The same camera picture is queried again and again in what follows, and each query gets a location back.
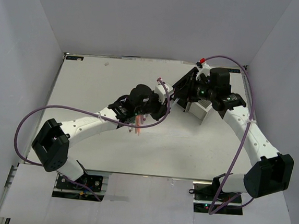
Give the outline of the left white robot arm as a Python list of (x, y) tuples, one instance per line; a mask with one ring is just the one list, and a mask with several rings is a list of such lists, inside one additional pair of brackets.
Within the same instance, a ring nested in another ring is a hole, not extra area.
[(164, 117), (170, 102), (173, 87), (158, 84), (151, 90), (138, 84), (128, 95), (119, 97), (108, 107), (79, 119), (57, 122), (45, 121), (33, 140), (32, 149), (46, 172), (57, 171), (68, 177), (75, 189), (86, 184), (84, 170), (76, 160), (68, 156), (69, 149), (76, 143), (93, 135), (123, 126), (140, 127), (140, 116), (151, 115), (156, 121)]

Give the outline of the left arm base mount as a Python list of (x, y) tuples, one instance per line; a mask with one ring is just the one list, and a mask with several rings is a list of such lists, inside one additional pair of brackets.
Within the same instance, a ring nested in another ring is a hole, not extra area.
[(52, 197), (101, 202), (104, 199), (110, 173), (88, 171), (74, 183), (58, 174)]

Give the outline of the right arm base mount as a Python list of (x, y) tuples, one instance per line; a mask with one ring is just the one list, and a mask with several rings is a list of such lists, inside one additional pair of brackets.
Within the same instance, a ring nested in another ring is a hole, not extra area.
[[(219, 178), (214, 178), (212, 182), (208, 182), (208, 181), (193, 182), (194, 186), (189, 190), (189, 194), (192, 194), (194, 199), (193, 200), (194, 213), (207, 214), (209, 212), (215, 193), (219, 188), (219, 185), (217, 183), (218, 180)], [(219, 206), (221, 206), (223, 203), (225, 203), (227, 200), (231, 199), (234, 196), (236, 196), (236, 193), (234, 192), (225, 193), (222, 191), (218, 195), (213, 210), (216, 210)], [(232, 200), (226, 206), (218, 210), (216, 214), (242, 216), (243, 209), (241, 205), (242, 205), (242, 197), (239, 195), (237, 196), (237, 198)]]

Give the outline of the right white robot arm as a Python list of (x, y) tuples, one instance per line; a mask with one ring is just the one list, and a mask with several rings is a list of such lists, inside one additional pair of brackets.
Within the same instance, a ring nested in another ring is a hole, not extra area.
[(247, 193), (260, 198), (288, 189), (294, 160), (269, 143), (256, 121), (250, 118), (245, 100), (232, 92), (228, 69), (198, 65), (173, 87), (174, 97), (185, 102), (209, 100), (243, 144), (250, 159), (252, 167), (245, 174), (214, 178), (211, 194), (215, 200), (224, 201), (230, 193)]

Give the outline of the blue pen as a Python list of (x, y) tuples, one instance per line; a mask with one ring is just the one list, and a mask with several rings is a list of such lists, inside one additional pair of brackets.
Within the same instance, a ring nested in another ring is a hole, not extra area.
[(172, 103), (171, 108), (173, 108), (173, 107), (177, 104), (177, 102), (178, 102), (179, 100), (180, 100), (180, 99), (177, 98), (177, 99)]

